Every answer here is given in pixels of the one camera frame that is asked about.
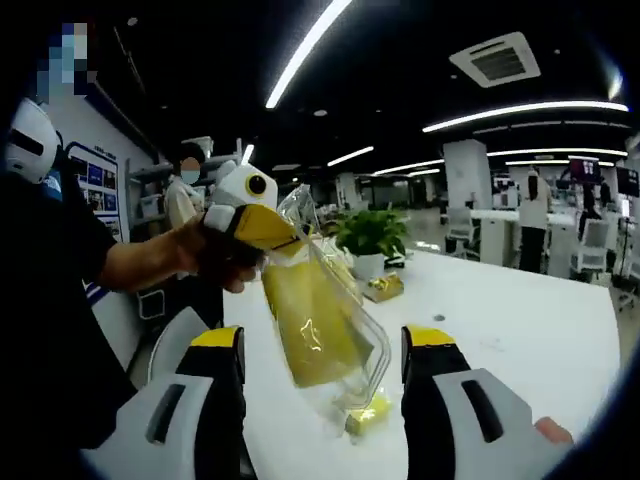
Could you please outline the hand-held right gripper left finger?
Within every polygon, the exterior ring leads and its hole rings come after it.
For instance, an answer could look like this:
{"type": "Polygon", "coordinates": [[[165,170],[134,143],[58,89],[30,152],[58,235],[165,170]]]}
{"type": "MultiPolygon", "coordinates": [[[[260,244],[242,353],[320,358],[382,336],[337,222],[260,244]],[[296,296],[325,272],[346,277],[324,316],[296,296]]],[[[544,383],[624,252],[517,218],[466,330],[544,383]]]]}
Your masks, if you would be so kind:
{"type": "Polygon", "coordinates": [[[206,331],[175,372],[118,411],[114,432],[82,458],[99,479],[239,479],[244,383],[243,328],[206,331]]]}

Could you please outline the person's right hand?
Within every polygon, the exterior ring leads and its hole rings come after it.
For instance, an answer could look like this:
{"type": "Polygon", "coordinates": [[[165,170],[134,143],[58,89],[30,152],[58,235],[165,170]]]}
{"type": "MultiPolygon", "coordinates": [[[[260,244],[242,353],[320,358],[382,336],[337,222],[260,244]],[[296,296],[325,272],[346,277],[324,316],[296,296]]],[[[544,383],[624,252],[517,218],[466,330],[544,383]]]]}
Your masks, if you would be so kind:
{"type": "Polygon", "coordinates": [[[550,417],[540,418],[535,422],[534,427],[554,444],[574,444],[571,433],[550,417]]]}

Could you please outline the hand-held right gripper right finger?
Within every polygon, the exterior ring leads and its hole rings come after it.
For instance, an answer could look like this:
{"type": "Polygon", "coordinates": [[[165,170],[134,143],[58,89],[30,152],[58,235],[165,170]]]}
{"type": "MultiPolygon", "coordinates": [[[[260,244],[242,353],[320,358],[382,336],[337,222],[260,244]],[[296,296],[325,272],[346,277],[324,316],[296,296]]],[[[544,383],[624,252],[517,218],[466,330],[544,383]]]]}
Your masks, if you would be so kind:
{"type": "Polygon", "coordinates": [[[445,332],[402,329],[401,413],[411,479],[542,479],[551,444],[532,409],[445,332]]]}

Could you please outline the person's left hand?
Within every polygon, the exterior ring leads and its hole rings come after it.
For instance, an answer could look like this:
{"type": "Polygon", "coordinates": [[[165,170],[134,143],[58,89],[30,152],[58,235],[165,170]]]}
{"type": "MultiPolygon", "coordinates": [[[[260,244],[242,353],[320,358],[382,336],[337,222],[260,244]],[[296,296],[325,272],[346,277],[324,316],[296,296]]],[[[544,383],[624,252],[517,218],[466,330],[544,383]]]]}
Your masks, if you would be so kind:
{"type": "Polygon", "coordinates": [[[264,261],[262,251],[206,227],[202,216],[172,229],[170,235],[176,247],[177,271],[195,274],[231,293],[241,293],[264,261]]]}

